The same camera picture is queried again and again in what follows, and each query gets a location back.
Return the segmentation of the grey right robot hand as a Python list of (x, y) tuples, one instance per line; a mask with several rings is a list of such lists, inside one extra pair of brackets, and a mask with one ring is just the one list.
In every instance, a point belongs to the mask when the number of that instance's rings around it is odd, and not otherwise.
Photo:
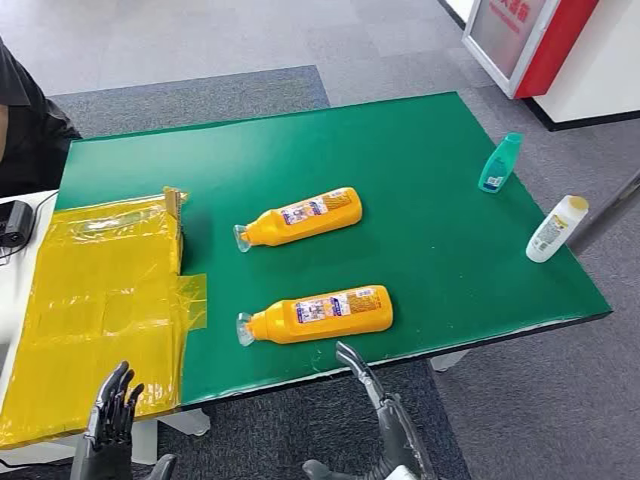
[(398, 394), (385, 390), (355, 349), (337, 341), (335, 357), (351, 369), (364, 385), (378, 420), (383, 449), (380, 458), (362, 474), (333, 471), (317, 461), (307, 460), (302, 469), (309, 479), (435, 479), (437, 475), (420, 435)]

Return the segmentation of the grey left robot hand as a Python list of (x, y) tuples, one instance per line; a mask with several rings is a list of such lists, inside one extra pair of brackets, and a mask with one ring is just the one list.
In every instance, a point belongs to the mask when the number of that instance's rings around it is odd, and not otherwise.
[(134, 478), (132, 427), (144, 385), (129, 391), (134, 371), (122, 361), (99, 388), (85, 431), (75, 448), (70, 477), (77, 480)]

